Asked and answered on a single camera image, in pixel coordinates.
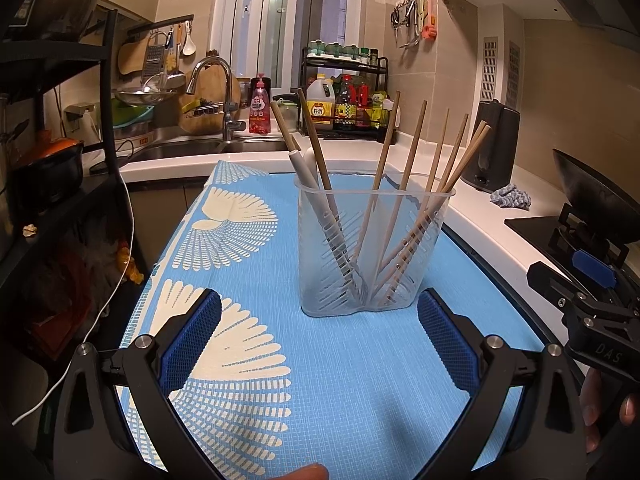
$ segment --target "rag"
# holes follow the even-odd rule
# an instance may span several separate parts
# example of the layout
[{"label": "rag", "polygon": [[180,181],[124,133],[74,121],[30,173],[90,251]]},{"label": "rag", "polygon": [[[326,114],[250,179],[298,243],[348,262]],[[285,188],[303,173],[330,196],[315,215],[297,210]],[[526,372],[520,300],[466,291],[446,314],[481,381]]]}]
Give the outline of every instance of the rag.
[{"label": "rag", "polygon": [[526,211],[531,207],[531,197],[526,191],[519,190],[515,184],[494,191],[489,198],[492,203],[501,208],[515,207]]}]

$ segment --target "metal screw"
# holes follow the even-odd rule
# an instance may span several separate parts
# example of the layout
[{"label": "metal screw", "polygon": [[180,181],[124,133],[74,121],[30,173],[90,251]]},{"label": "metal screw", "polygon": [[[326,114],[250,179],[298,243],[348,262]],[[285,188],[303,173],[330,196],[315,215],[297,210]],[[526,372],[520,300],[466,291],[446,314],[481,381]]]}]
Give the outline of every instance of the metal screw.
[{"label": "metal screw", "polygon": [[148,348],[152,342],[152,337],[146,334],[141,335],[139,338],[136,338],[136,346],[138,348]]},{"label": "metal screw", "polygon": [[504,341],[500,336],[491,335],[486,339],[486,343],[490,348],[497,350],[498,348],[502,348],[504,346]]},{"label": "metal screw", "polygon": [[546,351],[553,357],[560,357],[562,355],[562,347],[560,345],[549,345],[546,348]]},{"label": "metal screw", "polygon": [[82,343],[76,352],[78,355],[87,355],[91,351],[91,345],[89,343]]}]

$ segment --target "chrome faucet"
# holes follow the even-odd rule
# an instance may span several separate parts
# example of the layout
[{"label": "chrome faucet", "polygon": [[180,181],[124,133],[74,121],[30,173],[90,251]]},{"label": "chrome faucet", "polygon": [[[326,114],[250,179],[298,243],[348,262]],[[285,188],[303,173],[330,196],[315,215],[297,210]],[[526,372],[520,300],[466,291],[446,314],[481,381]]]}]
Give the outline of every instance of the chrome faucet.
[{"label": "chrome faucet", "polygon": [[201,59],[194,67],[193,73],[191,73],[191,79],[187,86],[186,93],[188,95],[194,95],[196,93],[196,84],[198,83],[198,76],[200,75],[200,71],[204,67],[211,65],[220,65],[225,71],[225,117],[223,119],[222,140],[223,142],[232,142],[234,140],[234,132],[244,132],[246,130],[246,123],[244,121],[234,121],[231,117],[231,113],[237,111],[239,105],[237,103],[231,102],[233,74],[231,73],[231,67],[229,66],[229,63],[227,63],[220,56],[207,56]]}]

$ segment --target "kitchen sink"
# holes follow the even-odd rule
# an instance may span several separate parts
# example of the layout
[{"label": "kitchen sink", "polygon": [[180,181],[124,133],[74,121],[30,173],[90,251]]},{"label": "kitchen sink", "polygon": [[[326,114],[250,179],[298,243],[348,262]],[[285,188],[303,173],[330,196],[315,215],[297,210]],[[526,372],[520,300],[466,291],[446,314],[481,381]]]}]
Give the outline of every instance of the kitchen sink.
[{"label": "kitchen sink", "polygon": [[221,155],[222,153],[258,153],[258,152],[288,152],[287,145],[282,138],[236,139],[224,142],[221,139],[178,137],[169,141],[155,142],[148,148],[141,150],[131,157],[130,162],[142,160],[159,160],[193,155]]}]

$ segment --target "blue tablecloth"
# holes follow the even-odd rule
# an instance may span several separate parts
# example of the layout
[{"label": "blue tablecloth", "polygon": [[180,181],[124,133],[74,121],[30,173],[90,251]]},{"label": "blue tablecloth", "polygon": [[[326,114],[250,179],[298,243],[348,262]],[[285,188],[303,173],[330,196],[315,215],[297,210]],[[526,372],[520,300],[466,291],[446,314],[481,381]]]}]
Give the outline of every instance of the blue tablecloth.
[{"label": "blue tablecloth", "polygon": [[[415,305],[322,319],[301,311],[293,178],[220,162],[154,267],[122,345],[156,333],[199,288],[213,288],[222,321],[171,399],[227,478],[268,479],[320,462],[336,480],[412,479],[468,394],[451,382]],[[543,347],[444,234],[423,285],[485,335]],[[495,458],[519,397],[512,389],[478,465]],[[120,400],[143,456],[161,466],[126,389]]]}]

